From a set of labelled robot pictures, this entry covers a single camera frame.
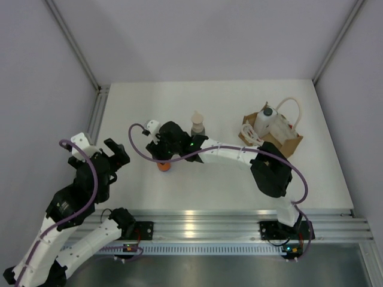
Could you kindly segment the green bottle beige cap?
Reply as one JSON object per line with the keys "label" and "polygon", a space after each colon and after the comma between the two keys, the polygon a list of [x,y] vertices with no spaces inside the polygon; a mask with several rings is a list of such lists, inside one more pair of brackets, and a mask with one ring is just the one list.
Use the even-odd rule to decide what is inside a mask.
{"label": "green bottle beige cap", "polygon": [[190,134],[192,136],[195,136],[195,135],[205,136],[206,135],[205,126],[203,124],[203,121],[204,121],[203,115],[200,114],[199,112],[195,111],[193,113],[193,115],[191,116],[192,126],[191,126]]}

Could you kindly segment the watermelon print canvas bag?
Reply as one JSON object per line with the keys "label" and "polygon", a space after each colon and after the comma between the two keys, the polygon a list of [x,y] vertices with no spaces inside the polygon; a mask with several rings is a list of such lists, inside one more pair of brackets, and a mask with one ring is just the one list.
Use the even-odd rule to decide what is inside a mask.
{"label": "watermelon print canvas bag", "polygon": [[[298,108],[297,118],[295,122],[291,123],[288,119],[280,113],[280,109],[287,101],[292,100],[296,103]],[[257,113],[262,109],[270,107],[278,112],[275,122],[271,125],[271,129],[268,134],[260,138],[254,131],[254,122],[257,117]],[[265,142],[274,144],[278,150],[289,158],[294,154],[297,147],[303,140],[303,136],[296,130],[297,125],[300,123],[302,117],[302,107],[300,102],[294,97],[286,97],[274,108],[270,104],[266,103],[261,110],[243,117],[242,125],[239,130],[239,138],[247,146],[261,146]]]}

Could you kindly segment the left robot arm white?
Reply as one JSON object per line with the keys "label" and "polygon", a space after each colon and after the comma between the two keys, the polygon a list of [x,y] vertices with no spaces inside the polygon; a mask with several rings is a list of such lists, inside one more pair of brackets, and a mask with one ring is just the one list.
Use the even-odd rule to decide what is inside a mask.
{"label": "left robot arm white", "polygon": [[59,145],[71,152],[68,160],[75,171],[71,184],[56,192],[45,211],[41,228],[25,254],[3,277],[13,286],[64,286],[74,271],[107,244],[128,239],[135,232],[135,218],[123,207],[111,211],[102,224],[67,251],[62,249],[70,236],[110,197],[117,171],[130,162],[122,144],[106,139],[113,152],[108,156],[83,133]]}

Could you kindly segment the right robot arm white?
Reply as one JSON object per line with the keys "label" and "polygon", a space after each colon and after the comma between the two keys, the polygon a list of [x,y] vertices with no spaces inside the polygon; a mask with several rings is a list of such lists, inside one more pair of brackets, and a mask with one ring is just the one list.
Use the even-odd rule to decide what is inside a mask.
{"label": "right robot arm white", "polygon": [[287,197],[292,168],[274,144],[229,146],[205,135],[189,135],[173,121],[160,124],[150,120],[143,134],[152,137],[146,150],[155,160],[169,161],[178,155],[189,162],[226,164],[250,171],[258,190],[274,199],[278,220],[274,230],[284,237],[300,231],[302,215]]}

